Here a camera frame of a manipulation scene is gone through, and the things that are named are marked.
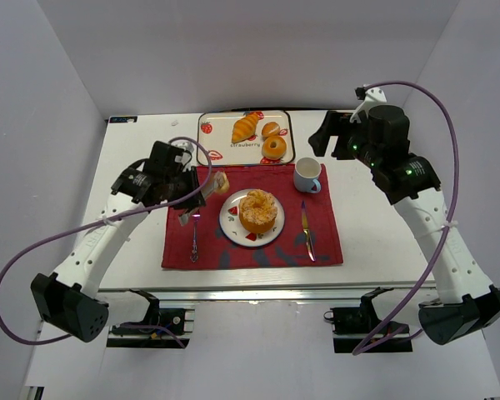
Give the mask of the small round bread roll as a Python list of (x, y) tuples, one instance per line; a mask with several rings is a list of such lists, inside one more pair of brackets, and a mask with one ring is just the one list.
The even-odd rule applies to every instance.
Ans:
[(214, 176), (214, 192), (216, 194), (224, 194), (230, 188), (228, 176), (225, 172), (216, 172)]

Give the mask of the large orange bundt cake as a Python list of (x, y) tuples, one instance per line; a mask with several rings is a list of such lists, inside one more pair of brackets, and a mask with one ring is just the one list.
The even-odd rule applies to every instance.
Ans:
[(278, 215), (275, 197), (261, 189), (253, 189), (238, 204), (242, 226), (254, 234), (264, 234), (273, 228)]

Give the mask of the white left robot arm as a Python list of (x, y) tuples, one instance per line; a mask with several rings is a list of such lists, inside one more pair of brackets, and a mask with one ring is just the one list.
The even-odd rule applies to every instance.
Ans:
[(72, 253), (53, 272), (38, 274), (31, 291), (42, 320), (89, 343), (105, 327), (155, 329), (159, 301), (142, 290), (102, 295), (100, 284), (131, 233), (157, 206), (182, 211), (186, 224), (213, 194), (228, 190), (223, 172), (204, 180), (190, 165), (198, 143), (184, 137), (155, 142), (149, 157), (126, 167), (111, 186), (106, 206)]

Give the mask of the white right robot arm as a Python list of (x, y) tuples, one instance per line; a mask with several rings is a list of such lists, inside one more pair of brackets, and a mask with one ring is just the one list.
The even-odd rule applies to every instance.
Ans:
[(334, 321), (344, 334), (366, 328), (352, 350), (366, 353), (409, 327), (417, 327), (434, 343), (444, 345), (492, 325), (500, 318), (500, 287), (482, 271), (468, 250), (454, 219), (459, 189), (458, 141), (453, 121), (441, 101), (411, 83), (439, 107), (452, 143), (452, 196), (445, 200), (441, 181), (425, 158), (410, 151), (410, 121), (402, 108), (388, 103), (383, 83), (357, 87), (359, 105), (353, 112), (329, 110), (308, 139), (322, 157), (336, 138), (332, 157), (358, 160), (410, 229), (427, 266), (407, 292), (378, 287), (362, 296), (348, 318)]

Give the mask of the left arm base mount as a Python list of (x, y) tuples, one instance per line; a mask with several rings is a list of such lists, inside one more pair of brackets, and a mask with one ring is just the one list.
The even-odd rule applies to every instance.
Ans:
[(194, 328), (195, 310), (168, 306), (143, 290), (106, 293), (109, 348), (184, 349)]

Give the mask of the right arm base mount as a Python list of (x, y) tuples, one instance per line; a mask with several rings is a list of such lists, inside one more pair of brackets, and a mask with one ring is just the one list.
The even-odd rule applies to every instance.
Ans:
[[(323, 314), (326, 323), (332, 325), (333, 350), (336, 354), (351, 353), (353, 349), (380, 323), (380, 318), (372, 305), (372, 300), (380, 294), (390, 292), (391, 288), (377, 287), (375, 290), (361, 297), (356, 307), (333, 307)], [(385, 343), (369, 349), (368, 353), (411, 353), (412, 340), (408, 338), (409, 326), (389, 322), (380, 329), (369, 344), (380, 338), (390, 337), (395, 330), (402, 331)]]

